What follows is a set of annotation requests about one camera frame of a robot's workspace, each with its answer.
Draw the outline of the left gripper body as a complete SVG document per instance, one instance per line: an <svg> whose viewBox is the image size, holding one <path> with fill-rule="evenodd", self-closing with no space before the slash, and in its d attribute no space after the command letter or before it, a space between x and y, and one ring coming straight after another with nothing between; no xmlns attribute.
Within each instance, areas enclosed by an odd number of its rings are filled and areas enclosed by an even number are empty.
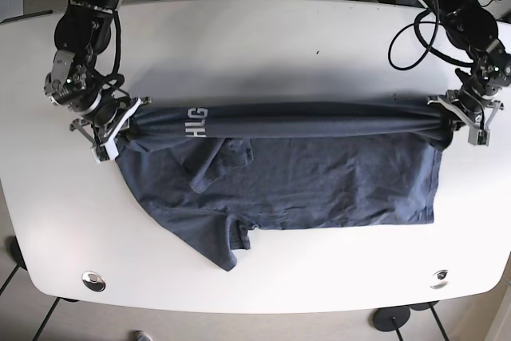
<svg viewBox="0 0 511 341"><path fill-rule="evenodd" d="M471 129L483 133L489 132L490 123L504 109L504 104L499 100L485 99L463 89L449 89L445 94L429 96L427 102L429 105L440 105Z"/></svg>

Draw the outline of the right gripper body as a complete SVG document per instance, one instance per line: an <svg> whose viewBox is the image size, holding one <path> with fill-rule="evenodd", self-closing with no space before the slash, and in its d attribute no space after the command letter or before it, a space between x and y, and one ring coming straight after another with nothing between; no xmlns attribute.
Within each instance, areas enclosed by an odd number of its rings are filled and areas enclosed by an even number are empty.
<svg viewBox="0 0 511 341"><path fill-rule="evenodd" d="M92 144L93 149L105 148L108 142L114 142L122 129L129 127L129 119L141 106L152 102L151 97L104 96L93 104L94 109L87 110L75 119L69 125L69 130L78 131Z"/></svg>

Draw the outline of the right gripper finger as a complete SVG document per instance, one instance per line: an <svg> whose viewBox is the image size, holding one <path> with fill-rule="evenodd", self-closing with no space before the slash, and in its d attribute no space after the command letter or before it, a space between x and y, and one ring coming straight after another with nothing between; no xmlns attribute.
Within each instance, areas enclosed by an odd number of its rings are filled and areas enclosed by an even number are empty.
<svg viewBox="0 0 511 341"><path fill-rule="evenodd" d="M133 119L128 119L121 127L118 136L124 141L136 140L140 136L140 127Z"/></svg>

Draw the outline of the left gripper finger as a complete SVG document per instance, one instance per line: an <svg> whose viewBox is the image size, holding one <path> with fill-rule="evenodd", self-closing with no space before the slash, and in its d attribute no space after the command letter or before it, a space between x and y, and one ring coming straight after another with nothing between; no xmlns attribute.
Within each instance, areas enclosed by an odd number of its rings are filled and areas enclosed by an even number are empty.
<svg viewBox="0 0 511 341"><path fill-rule="evenodd" d="M445 115L442 118L442 143L451 144L454 134L465 127L465 123L454 115Z"/></svg>

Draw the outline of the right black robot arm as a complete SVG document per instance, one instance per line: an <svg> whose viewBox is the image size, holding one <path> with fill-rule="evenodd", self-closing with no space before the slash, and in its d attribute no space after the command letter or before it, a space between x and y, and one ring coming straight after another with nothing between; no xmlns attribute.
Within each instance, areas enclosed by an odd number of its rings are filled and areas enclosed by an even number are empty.
<svg viewBox="0 0 511 341"><path fill-rule="evenodd" d="M54 31L57 52L44 93L55 105L78 114L70 130L92 144L98 161L113 160L120 132L148 97L131 97L120 73L122 0L67 0Z"/></svg>

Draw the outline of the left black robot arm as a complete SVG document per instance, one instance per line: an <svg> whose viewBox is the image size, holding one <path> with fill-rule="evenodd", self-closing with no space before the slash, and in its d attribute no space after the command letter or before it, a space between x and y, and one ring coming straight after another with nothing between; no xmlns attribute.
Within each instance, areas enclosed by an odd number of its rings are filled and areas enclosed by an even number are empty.
<svg viewBox="0 0 511 341"><path fill-rule="evenodd" d="M431 96L428 102L453 115L457 125L468 126L471 145L487 145L494 116L485 111L497 113L503 109L502 102L495 97L510 85L510 55L498 37L497 21L478 0L418 1L425 9L412 23L414 32L418 34L424 17L433 14L434 26L444 28L449 41L470 59L455 60L435 50L433 42L418 38L426 54L455 65L461 81L460 89Z"/></svg>

